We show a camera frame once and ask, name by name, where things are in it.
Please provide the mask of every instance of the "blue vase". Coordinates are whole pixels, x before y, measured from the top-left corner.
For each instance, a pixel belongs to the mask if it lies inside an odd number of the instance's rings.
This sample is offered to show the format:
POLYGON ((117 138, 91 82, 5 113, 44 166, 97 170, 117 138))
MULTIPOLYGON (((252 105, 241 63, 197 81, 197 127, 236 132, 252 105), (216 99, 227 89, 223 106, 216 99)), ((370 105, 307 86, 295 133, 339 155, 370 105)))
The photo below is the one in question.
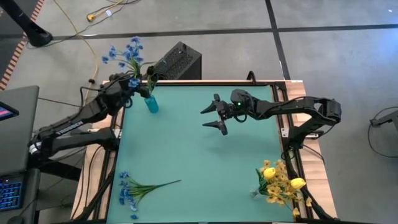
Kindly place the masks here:
POLYGON ((151 95, 148 99, 144 99, 144 101, 151 113, 157 113, 159 111, 159 105, 157 104, 153 95, 151 95))

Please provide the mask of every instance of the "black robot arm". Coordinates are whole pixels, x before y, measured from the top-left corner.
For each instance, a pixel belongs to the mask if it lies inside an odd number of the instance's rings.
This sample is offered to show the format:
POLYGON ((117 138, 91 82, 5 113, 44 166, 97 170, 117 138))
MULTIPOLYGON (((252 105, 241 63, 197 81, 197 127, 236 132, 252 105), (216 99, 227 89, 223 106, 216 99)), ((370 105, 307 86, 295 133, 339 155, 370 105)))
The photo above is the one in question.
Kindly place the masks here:
POLYGON ((59 150, 94 143, 108 148, 117 147, 117 139, 110 128, 100 129, 97 133, 59 138, 84 124, 101 121, 107 115, 116 115, 124 105, 132 104, 131 96, 134 96, 134 93, 139 93, 144 98, 150 97, 149 90, 145 86, 141 86, 139 80, 136 80, 138 83, 135 85, 129 85, 131 81, 129 74, 121 73, 111 77, 110 82, 101 85, 97 90, 98 94, 95 99, 81 107, 76 114, 40 128, 30 142, 30 153, 50 157, 59 150))
POLYGON ((315 98, 303 96, 286 102, 268 102, 253 97, 248 92, 235 89, 231 94, 232 103, 220 100, 218 94, 214 94, 214 100, 201 114, 217 111, 220 120, 203 124, 204 126, 218 128, 224 135, 228 131, 225 120, 234 118, 236 121, 245 122, 247 116, 255 120, 268 119, 279 114, 306 113, 311 116, 301 126, 294 126, 289 130, 289 144, 294 148, 301 148, 305 137, 316 131, 323 125, 333 126, 341 120, 341 107, 335 100, 327 98, 315 98))

